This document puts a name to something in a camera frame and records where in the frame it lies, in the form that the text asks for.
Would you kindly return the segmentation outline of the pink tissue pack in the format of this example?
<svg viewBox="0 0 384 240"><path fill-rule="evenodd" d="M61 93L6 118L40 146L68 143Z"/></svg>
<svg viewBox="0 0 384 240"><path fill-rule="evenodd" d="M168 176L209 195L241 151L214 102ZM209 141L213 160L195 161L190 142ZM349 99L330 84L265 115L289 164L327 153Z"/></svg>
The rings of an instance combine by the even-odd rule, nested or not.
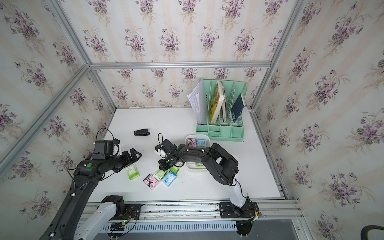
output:
<svg viewBox="0 0 384 240"><path fill-rule="evenodd" d="M148 174L148 175L144 178L143 183L144 183L148 188L150 188L151 190L153 190L153 189L159 184L159 181L158 181L152 174Z"/></svg>
<svg viewBox="0 0 384 240"><path fill-rule="evenodd" d="M195 138L188 138L187 139L187 145L191 148L196 147L196 139Z"/></svg>

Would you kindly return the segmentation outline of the blue tissue pack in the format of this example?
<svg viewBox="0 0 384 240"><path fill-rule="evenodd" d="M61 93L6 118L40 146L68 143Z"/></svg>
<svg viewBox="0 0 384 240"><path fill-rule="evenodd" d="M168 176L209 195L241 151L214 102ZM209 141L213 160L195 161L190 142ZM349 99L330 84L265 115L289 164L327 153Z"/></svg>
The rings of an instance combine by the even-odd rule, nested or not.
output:
<svg viewBox="0 0 384 240"><path fill-rule="evenodd" d="M196 139L197 148L205 148L207 146L207 140L205 139Z"/></svg>
<svg viewBox="0 0 384 240"><path fill-rule="evenodd" d="M177 175L173 173L172 171L169 171L162 179L162 182L169 187L174 180L177 178Z"/></svg>

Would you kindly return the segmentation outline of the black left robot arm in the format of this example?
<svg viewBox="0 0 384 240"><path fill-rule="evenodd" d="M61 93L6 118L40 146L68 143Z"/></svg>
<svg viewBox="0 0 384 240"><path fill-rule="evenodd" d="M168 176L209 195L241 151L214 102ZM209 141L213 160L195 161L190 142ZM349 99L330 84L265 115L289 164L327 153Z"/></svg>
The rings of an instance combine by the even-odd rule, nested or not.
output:
<svg viewBox="0 0 384 240"><path fill-rule="evenodd" d="M92 240L102 227L114 217L122 217L126 208L122 196L107 196L99 209L81 226L78 225L87 202L103 175L118 173L136 163L142 154L135 149L113 154L111 151L93 152L81 161L74 172L70 191L54 219L40 237L42 240Z"/></svg>

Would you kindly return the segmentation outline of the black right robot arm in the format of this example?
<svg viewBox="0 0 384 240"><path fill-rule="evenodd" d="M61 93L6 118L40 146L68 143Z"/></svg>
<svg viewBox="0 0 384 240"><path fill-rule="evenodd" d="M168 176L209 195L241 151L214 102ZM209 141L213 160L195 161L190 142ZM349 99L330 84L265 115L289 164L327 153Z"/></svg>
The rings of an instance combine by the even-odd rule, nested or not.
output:
<svg viewBox="0 0 384 240"><path fill-rule="evenodd" d="M185 144L175 145L169 140L155 146L156 153L161 157L158 161L160 170L167 171L172 167L181 168L187 163L202 164L211 176L220 184L227 186L230 201L220 203L221 218L246 219L254 221L260 210L258 204L243 193L238 181L239 162L221 145L193 148Z"/></svg>

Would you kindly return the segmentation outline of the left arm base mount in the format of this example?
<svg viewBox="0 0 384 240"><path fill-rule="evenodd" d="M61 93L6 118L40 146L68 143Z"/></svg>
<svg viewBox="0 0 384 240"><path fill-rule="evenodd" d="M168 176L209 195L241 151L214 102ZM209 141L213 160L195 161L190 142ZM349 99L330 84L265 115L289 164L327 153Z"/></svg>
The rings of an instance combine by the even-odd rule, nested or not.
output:
<svg viewBox="0 0 384 240"><path fill-rule="evenodd" d="M110 227L111 232L125 231L131 221L134 221L136 225L137 220L140 217L141 204L126 204L123 196L106 196L102 201L102 204L112 204L116 208L116 212L112 216L111 220L120 221L119 223L112 224Z"/></svg>

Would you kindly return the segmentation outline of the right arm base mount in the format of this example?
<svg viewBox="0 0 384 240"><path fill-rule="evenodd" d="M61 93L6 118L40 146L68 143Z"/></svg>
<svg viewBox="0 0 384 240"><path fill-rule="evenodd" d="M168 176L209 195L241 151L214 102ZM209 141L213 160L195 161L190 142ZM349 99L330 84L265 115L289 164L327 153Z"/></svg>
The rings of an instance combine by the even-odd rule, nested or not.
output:
<svg viewBox="0 0 384 240"><path fill-rule="evenodd" d="M221 219L236 221L236 232L241 237L248 237L254 222L263 217L258 204L250 200L246 200L242 207L237 207L231 202L221 202L216 206L216 211L219 212Z"/></svg>

